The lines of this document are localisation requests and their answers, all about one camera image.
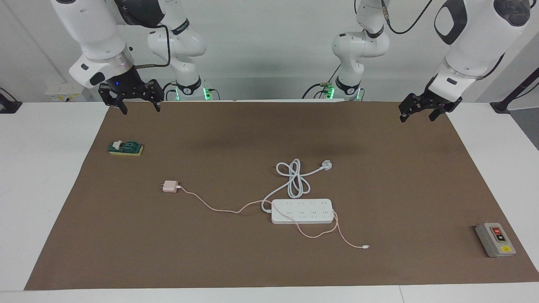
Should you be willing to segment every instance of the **brown mat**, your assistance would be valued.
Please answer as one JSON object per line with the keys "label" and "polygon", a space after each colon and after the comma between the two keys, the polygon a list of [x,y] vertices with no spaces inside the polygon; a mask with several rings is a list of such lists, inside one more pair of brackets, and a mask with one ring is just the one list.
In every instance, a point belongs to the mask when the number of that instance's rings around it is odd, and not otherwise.
{"label": "brown mat", "polygon": [[[538,281],[456,131],[427,113],[399,122],[395,103],[129,104],[110,110],[26,285],[69,288],[265,287]],[[115,140],[144,144],[111,156]],[[305,198],[330,198],[343,233],[308,239],[259,206],[299,158]],[[286,190],[272,198],[285,198]],[[518,252],[488,258],[472,226],[501,222]],[[310,234],[330,227],[305,226]]]}

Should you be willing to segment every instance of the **green toy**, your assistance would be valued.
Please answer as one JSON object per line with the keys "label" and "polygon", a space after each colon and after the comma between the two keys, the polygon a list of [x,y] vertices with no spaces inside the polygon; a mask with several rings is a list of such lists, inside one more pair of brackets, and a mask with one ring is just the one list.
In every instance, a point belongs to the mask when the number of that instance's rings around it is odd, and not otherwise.
{"label": "green toy", "polygon": [[108,152],[111,155],[118,156],[140,156],[142,154],[143,145],[135,141],[115,141],[108,146]]}

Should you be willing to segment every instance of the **table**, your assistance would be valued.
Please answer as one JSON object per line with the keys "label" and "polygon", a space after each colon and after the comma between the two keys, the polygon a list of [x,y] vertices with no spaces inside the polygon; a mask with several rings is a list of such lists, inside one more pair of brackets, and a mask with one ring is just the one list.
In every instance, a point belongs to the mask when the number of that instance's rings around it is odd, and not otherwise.
{"label": "table", "polygon": [[[22,291],[107,109],[101,103],[26,103],[17,114],[0,115],[0,302],[420,303],[539,298],[539,283]],[[489,104],[461,104],[449,117],[537,268],[539,151],[509,115],[495,114]]]}

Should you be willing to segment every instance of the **black button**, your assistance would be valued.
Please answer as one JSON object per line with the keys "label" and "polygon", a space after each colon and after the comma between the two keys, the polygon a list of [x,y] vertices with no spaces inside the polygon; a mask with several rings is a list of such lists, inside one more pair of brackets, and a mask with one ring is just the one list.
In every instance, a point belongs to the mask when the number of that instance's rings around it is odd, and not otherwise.
{"label": "black button", "polygon": [[524,8],[515,1],[506,2],[506,8],[512,13],[522,13]]}
{"label": "black button", "polygon": [[91,79],[90,79],[90,84],[92,85],[97,85],[101,82],[103,82],[105,80],[105,75],[103,75],[103,73],[99,72],[97,74],[95,74]]}
{"label": "black button", "polygon": [[525,25],[528,19],[530,18],[529,14],[520,14],[520,15],[511,15],[509,21],[516,26]]}
{"label": "black button", "polygon": [[494,1],[494,9],[498,13],[498,15],[500,15],[502,17],[509,14],[509,10],[507,9],[507,7],[505,6],[505,4],[504,4],[504,2],[502,0]]}

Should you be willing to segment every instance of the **pink cable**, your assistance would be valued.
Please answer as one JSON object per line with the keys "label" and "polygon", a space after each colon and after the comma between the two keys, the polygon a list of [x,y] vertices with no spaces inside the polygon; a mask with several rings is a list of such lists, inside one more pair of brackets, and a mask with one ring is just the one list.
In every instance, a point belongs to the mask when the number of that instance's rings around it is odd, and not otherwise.
{"label": "pink cable", "polygon": [[[217,211],[217,212],[229,212],[229,213],[232,213],[232,214],[239,214],[239,213],[241,213],[245,208],[247,208],[248,206],[253,205],[253,204],[262,203],[262,202],[267,202],[267,203],[269,203],[269,204],[272,204],[272,203],[271,203],[270,201],[268,201],[268,200],[259,200],[259,201],[254,201],[254,202],[245,204],[245,206],[242,207],[242,208],[241,208],[240,210],[238,210],[238,211],[233,211],[233,210],[223,210],[223,209],[215,209],[215,208],[209,206],[209,205],[206,203],[206,201],[204,201],[202,198],[200,198],[200,196],[198,196],[196,193],[187,191],[187,190],[184,189],[183,187],[180,187],[180,189],[183,190],[184,193],[186,193],[186,194],[193,195],[193,196],[197,197],[197,199],[199,199],[202,203],[204,203],[204,205],[206,205],[209,209],[211,209],[211,210],[213,210],[213,211]],[[352,246],[352,247],[354,247],[354,248],[357,248],[357,249],[367,249],[367,248],[370,247],[369,245],[356,246],[356,245],[354,245],[354,244],[348,242],[348,240],[345,239],[344,235],[342,234],[341,227],[339,226],[339,223],[338,223],[338,215],[337,215],[337,212],[335,212],[335,211],[333,212],[333,217],[335,218],[335,226],[333,226],[332,229],[327,230],[327,231],[324,231],[324,232],[321,232],[321,233],[318,234],[317,236],[309,236],[309,235],[307,235],[306,233],[304,233],[304,232],[301,230],[300,224],[299,224],[296,220],[294,220],[294,219],[292,219],[292,218],[286,216],[286,215],[283,214],[282,212],[280,212],[279,209],[277,209],[277,207],[274,206],[274,208],[275,208],[275,210],[276,210],[280,215],[282,215],[282,216],[284,216],[284,217],[286,217],[286,218],[288,218],[288,219],[294,221],[294,223],[295,223],[296,226],[298,227],[298,230],[300,231],[300,233],[301,233],[302,235],[304,235],[305,237],[309,238],[309,239],[316,239],[316,238],[319,238],[319,237],[322,236],[322,235],[325,235],[325,234],[327,234],[327,233],[330,233],[330,232],[335,231],[335,229],[338,229],[339,235],[341,235],[341,238],[344,240],[344,242],[346,242],[346,244],[348,244],[348,245],[350,245],[350,246]]]}

